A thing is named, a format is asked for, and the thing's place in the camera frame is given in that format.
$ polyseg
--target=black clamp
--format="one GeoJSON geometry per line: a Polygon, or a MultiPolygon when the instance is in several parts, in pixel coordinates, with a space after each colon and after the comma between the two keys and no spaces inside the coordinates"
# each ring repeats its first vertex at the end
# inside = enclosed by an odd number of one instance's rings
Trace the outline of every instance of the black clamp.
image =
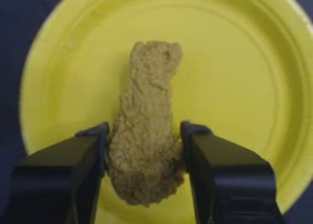
{"type": "Polygon", "coordinates": [[[282,224],[274,170],[204,126],[181,124],[198,224],[282,224]]]}
{"type": "Polygon", "coordinates": [[[109,132],[103,123],[26,158],[2,223],[94,223],[109,132]]]}

